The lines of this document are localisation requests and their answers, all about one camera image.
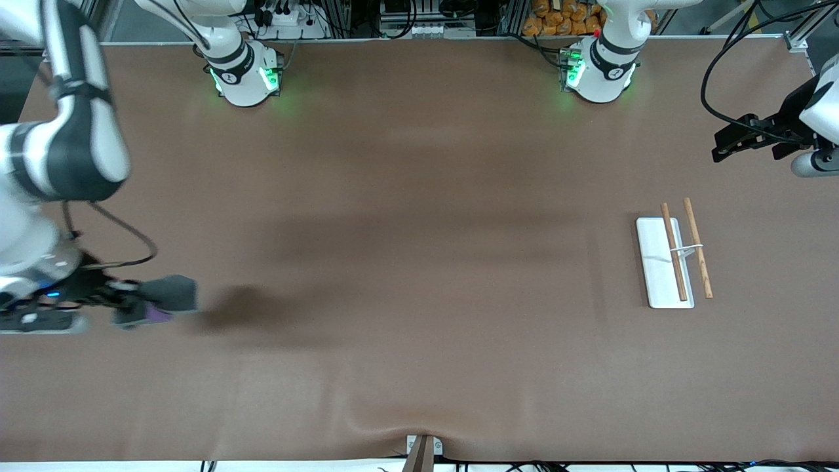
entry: white mounting plate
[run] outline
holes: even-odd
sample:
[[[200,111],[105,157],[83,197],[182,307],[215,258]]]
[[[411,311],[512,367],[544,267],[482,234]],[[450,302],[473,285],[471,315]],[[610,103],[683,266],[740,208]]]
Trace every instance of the white mounting plate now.
[[[405,453],[411,454],[411,449],[414,447],[414,441],[417,440],[415,434],[408,436],[405,445]],[[443,442],[440,441],[438,438],[431,438],[434,441],[434,455],[443,455]]]
[[[676,239],[676,247],[682,247],[679,220],[670,219]],[[641,249],[641,263],[644,265],[644,280],[647,282],[647,298],[651,308],[693,308],[693,290],[690,288],[690,277],[687,264],[683,257],[681,262],[682,276],[685,277],[687,301],[679,300],[679,288],[676,285],[676,275],[673,272],[670,245],[667,243],[667,232],[664,229],[664,218],[641,217],[635,222],[638,229],[638,245]]]

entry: wooden handle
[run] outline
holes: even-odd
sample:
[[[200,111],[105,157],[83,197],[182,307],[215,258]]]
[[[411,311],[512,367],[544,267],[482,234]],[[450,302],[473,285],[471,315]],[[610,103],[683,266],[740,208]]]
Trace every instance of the wooden handle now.
[[[687,212],[687,222],[690,225],[690,237],[693,238],[693,244],[702,244],[699,239],[699,229],[696,228],[696,219],[693,216],[693,206],[690,204],[690,198],[685,197],[685,212]],[[699,260],[699,276],[702,278],[702,288],[705,290],[705,298],[713,298],[714,292],[711,290],[711,278],[708,277],[708,267],[705,264],[705,251],[702,246],[696,248],[696,258]]]
[[[661,204],[661,216],[664,217],[664,230],[667,231],[667,244],[670,245],[670,259],[673,261],[673,271],[676,273],[676,286],[679,288],[679,300],[687,302],[687,290],[685,289],[685,277],[681,273],[681,258],[673,249],[676,249],[676,237],[673,235],[673,226],[670,224],[670,209],[667,203]]]

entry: brown table surface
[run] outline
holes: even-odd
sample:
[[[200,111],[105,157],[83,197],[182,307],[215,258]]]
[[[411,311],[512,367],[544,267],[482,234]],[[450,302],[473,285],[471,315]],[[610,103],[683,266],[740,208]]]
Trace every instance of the brown table surface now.
[[[115,273],[194,277],[205,311],[4,337],[0,454],[839,459],[839,180],[711,162],[720,46],[651,41],[597,106],[514,41],[301,45],[249,109],[188,47],[107,48],[133,174],[106,207],[161,248]],[[711,100],[765,116],[809,74],[748,40]],[[23,118],[53,113],[36,84]],[[716,298],[692,263],[696,309],[652,310],[634,220],[684,196]],[[89,250],[142,255],[75,207]]]

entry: table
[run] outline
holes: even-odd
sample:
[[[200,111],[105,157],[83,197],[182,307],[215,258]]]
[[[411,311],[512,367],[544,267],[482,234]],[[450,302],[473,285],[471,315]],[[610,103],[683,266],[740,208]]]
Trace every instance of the table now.
[[[107,48],[133,175],[105,206],[161,248],[115,273],[194,277],[205,311],[4,337],[0,454],[346,459],[433,433],[453,459],[839,459],[839,181],[711,162],[720,46],[652,40],[594,105],[514,41],[301,45],[249,109],[188,47]],[[749,39],[710,99],[765,116],[808,75]],[[23,119],[51,116],[36,84]],[[716,298],[651,310],[634,220],[685,196]],[[73,208],[86,248],[142,255]]]

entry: gray floor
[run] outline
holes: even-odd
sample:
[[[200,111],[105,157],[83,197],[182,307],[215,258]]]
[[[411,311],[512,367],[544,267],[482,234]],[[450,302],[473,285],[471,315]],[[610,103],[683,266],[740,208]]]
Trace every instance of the gray floor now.
[[[186,41],[186,36],[174,26],[157,16],[147,13],[132,0],[112,0],[113,21],[101,25],[100,36],[114,42],[170,42]],[[774,15],[811,4],[811,0],[763,0],[766,9]],[[665,34],[698,34],[700,29],[717,21],[739,4],[739,0],[705,0],[693,7],[682,8],[665,31]],[[757,12],[758,21],[766,16]],[[734,18],[715,34],[728,34],[737,22]],[[763,33],[783,33],[796,23],[773,24]],[[810,58],[818,71],[821,65],[839,53],[839,28],[832,19],[826,21],[808,39]],[[34,73],[16,57],[0,57],[0,123],[17,121],[23,101],[32,84]]]

